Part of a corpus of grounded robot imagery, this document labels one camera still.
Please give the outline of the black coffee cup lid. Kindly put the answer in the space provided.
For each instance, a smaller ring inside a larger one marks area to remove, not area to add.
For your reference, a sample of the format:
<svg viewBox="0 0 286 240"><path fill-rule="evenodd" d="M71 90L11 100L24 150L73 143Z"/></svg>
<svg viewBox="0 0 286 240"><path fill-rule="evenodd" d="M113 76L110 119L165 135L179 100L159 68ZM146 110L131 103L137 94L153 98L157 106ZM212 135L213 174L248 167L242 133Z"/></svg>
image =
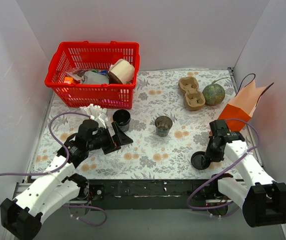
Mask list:
<svg viewBox="0 0 286 240"><path fill-rule="evenodd" d="M204 151L197 151L191 156L191 164L197 170L205 170L210 166L211 161L205 157Z"/></svg>

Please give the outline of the black printed coffee cup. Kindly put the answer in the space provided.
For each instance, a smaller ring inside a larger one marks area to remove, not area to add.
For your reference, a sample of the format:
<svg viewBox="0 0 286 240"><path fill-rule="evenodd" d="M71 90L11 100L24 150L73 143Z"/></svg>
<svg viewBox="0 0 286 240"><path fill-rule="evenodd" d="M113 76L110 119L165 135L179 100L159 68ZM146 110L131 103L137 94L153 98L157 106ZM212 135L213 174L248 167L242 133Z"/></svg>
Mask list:
<svg viewBox="0 0 286 240"><path fill-rule="evenodd" d="M117 123L120 130L126 132L129 130L131 115L125 109L119 109L113 114L113 121Z"/></svg>

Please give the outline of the transparent dark cup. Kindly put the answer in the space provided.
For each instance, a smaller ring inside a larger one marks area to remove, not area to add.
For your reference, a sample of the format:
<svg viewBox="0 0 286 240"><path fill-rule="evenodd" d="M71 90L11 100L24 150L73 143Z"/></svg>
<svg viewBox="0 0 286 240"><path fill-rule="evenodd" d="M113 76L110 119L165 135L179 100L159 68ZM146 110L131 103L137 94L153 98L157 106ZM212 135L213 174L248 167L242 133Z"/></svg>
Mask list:
<svg viewBox="0 0 286 240"><path fill-rule="evenodd" d="M156 134L160 137L167 136L173 126L171 118L164 115L157 117L154 124L156 127Z"/></svg>

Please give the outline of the red plastic shopping basket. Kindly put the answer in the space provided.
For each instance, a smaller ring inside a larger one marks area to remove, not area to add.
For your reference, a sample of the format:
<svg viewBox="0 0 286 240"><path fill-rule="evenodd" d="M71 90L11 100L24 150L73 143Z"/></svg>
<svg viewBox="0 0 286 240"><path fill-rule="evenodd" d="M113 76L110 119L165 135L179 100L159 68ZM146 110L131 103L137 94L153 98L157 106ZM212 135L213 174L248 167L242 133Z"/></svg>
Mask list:
<svg viewBox="0 0 286 240"><path fill-rule="evenodd" d="M136 42L65 41L50 62L45 85L71 108L131 109L139 65Z"/></svg>

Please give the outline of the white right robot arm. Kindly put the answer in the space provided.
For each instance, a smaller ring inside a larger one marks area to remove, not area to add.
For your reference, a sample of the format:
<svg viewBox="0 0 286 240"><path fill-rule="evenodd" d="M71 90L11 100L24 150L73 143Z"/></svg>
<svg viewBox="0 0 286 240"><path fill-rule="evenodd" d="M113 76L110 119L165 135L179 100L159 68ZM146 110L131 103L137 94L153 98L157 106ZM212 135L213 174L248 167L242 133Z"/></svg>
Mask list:
<svg viewBox="0 0 286 240"><path fill-rule="evenodd" d="M276 182L251 154L241 133L230 131L225 120L210 124L211 137L205 159L217 161L227 158L233 162L245 185L229 175L219 175L209 186L210 195L220 199L229 197L241 209L250 227L286 223L286 184Z"/></svg>

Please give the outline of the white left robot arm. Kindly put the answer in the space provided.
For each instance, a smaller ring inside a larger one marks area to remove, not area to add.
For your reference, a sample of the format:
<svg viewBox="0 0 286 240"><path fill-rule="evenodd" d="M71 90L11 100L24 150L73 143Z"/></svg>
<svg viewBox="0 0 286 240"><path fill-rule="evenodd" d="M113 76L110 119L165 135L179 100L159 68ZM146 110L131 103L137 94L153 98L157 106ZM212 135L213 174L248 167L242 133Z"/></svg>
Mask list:
<svg viewBox="0 0 286 240"><path fill-rule="evenodd" d="M13 200L5 199L0 206L1 224L21 240L32 240L44 221L70 200L84 200L91 195L89 181L75 173L90 151L101 149L104 154L133 143L116 122L114 135L91 119L79 126L58 150L45 174L39 176Z"/></svg>

